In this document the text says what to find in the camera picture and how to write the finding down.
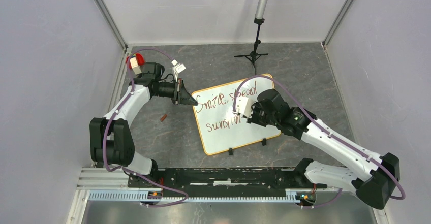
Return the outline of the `red marker cap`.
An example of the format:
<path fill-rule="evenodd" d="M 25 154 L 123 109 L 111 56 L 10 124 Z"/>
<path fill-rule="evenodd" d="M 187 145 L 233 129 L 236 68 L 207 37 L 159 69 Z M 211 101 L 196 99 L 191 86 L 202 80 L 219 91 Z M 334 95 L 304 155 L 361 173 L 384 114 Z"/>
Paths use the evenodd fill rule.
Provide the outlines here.
<path fill-rule="evenodd" d="M 167 114 L 163 115 L 160 119 L 160 122 L 163 122 L 166 119 L 166 117 L 167 117 Z"/>

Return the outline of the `yellow framed whiteboard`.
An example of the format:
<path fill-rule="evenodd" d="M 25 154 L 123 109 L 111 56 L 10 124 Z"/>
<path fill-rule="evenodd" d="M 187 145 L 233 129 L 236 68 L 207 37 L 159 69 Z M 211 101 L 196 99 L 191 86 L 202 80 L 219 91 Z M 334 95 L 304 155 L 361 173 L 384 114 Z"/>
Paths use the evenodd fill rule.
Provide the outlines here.
<path fill-rule="evenodd" d="M 214 155 L 281 135 L 275 126 L 249 124 L 233 113 L 237 80 L 192 93 L 198 102 L 193 107 L 205 154 Z"/>

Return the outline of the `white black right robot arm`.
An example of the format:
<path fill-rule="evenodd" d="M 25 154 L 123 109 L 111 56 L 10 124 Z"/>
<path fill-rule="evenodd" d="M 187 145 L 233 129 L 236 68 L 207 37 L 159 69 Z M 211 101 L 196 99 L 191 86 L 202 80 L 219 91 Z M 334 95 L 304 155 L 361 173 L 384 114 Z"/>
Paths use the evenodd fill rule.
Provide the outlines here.
<path fill-rule="evenodd" d="M 299 187 L 325 184 L 353 193 L 375 209 L 384 209 L 400 180 L 399 158 L 367 150 L 332 130 L 308 110 L 290 107 L 275 89 L 260 93 L 256 101 L 238 99 L 236 109 L 247 123 L 274 126 L 282 134 L 313 145 L 343 164 L 329 166 L 304 158 L 295 167 Z"/>

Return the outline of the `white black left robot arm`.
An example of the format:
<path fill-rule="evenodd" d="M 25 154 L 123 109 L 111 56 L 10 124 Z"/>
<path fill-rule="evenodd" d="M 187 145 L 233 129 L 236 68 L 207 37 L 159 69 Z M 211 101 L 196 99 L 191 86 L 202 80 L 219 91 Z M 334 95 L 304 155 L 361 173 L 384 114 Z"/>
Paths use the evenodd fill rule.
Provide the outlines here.
<path fill-rule="evenodd" d="M 147 187 L 159 183 L 160 174 L 155 170 L 156 162 L 135 150 L 130 126 L 140 109 L 152 97 L 169 98 L 175 105 L 196 106 L 198 102 L 186 90 L 179 73 L 185 65 L 172 61 L 173 80 L 163 81 L 163 65 L 148 62 L 133 77 L 126 94 L 114 108 L 101 118 L 93 118 L 89 124 L 90 157 L 96 163 L 121 166 L 139 173 Z"/>

